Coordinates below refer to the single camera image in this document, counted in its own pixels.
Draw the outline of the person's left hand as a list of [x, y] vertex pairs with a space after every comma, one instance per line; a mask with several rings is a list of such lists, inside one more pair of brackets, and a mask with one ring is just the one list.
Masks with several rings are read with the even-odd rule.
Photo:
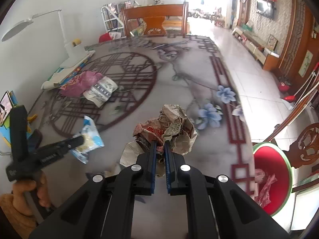
[[48, 183], [44, 172], [39, 182], [34, 180], [17, 181], [12, 192], [1, 195], [1, 238], [28, 238], [37, 227], [36, 218], [26, 201], [25, 192], [37, 191], [38, 203], [44, 208], [52, 206]]

